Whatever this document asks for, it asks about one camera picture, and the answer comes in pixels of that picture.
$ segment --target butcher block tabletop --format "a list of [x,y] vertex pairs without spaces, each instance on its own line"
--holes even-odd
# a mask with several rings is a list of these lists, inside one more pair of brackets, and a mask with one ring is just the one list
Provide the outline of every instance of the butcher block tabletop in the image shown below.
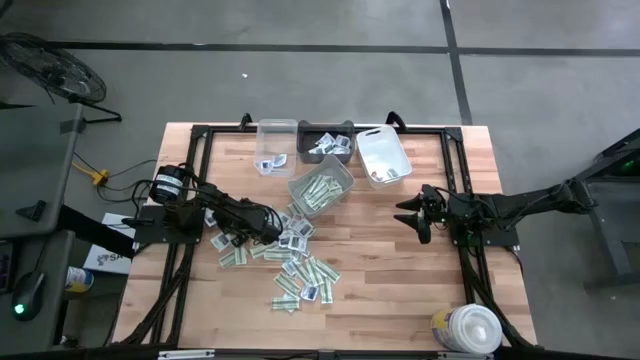
[[[167,124],[158,166],[185,161],[193,125]],[[474,191],[501,192],[488,128],[466,126],[462,133]],[[247,265],[223,269],[218,263],[221,254],[209,242],[219,230],[205,230],[193,259],[179,347],[443,349],[431,333],[430,321],[438,310],[465,303],[457,250],[446,231],[432,226],[431,243],[421,245],[414,230],[393,218],[407,213],[394,205],[415,196],[422,184],[446,187],[440,140],[433,135],[400,139],[413,167],[411,175],[400,184],[374,190],[354,155],[346,165],[355,178],[352,191],[311,220],[317,228],[309,242],[311,254],[342,274],[333,285],[333,304],[301,300],[301,309],[292,314],[271,310],[271,299],[283,295],[273,281],[281,263],[248,256]],[[248,197],[288,213],[288,179],[260,176],[253,165],[255,146],[255,134],[216,134],[207,181],[237,199]],[[456,154],[453,144],[451,151]],[[457,156],[453,158],[459,175]],[[298,159],[297,176],[314,166]],[[156,244],[133,259],[114,342],[133,331],[158,297],[166,253],[166,245]],[[535,342],[518,263],[502,248],[487,248],[486,257],[497,303],[520,333]],[[165,315],[165,336],[173,304]]]

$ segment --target white plastic bin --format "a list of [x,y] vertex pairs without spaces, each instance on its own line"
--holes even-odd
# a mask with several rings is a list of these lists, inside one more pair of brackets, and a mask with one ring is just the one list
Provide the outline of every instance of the white plastic bin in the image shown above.
[[395,129],[382,126],[356,136],[358,156],[374,189],[397,184],[413,171]]

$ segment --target computer mouse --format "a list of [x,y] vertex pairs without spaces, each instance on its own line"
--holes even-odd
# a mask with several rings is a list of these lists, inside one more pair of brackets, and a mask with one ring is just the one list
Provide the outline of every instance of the computer mouse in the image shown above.
[[29,321],[36,317],[42,308],[42,289],[44,273],[34,270],[22,275],[13,288],[11,311],[19,321]]

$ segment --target gray plastic bin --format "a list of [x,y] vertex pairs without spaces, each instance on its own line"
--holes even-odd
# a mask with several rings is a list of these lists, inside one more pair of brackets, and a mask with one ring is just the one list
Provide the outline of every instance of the gray plastic bin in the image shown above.
[[[329,175],[336,179],[340,186],[342,186],[343,191],[342,194],[340,194],[340,196],[335,198],[333,201],[329,202],[327,205],[323,206],[317,211],[314,211],[302,199],[302,191],[311,181],[311,179],[318,174]],[[325,156],[324,160],[322,160],[322,162],[318,164],[318,166],[313,168],[308,173],[302,175],[301,177],[295,180],[290,180],[287,185],[289,188],[289,194],[291,194],[291,197],[293,197],[293,200],[295,201],[298,208],[302,210],[306,217],[308,217],[309,219],[313,219],[314,217],[327,211],[331,206],[333,206],[333,204],[342,200],[342,198],[344,198],[349,193],[349,191],[351,191],[354,183],[355,180],[349,173],[349,170],[347,170],[347,168],[342,165],[340,160],[338,160],[335,155],[330,154]]]

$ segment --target white container lid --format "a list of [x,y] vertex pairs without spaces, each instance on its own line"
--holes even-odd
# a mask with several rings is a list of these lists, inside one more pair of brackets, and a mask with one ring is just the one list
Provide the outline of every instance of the white container lid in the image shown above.
[[453,336],[468,352],[490,354],[502,342],[502,327],[498,317],[484,306],[470,304],[456,310]]

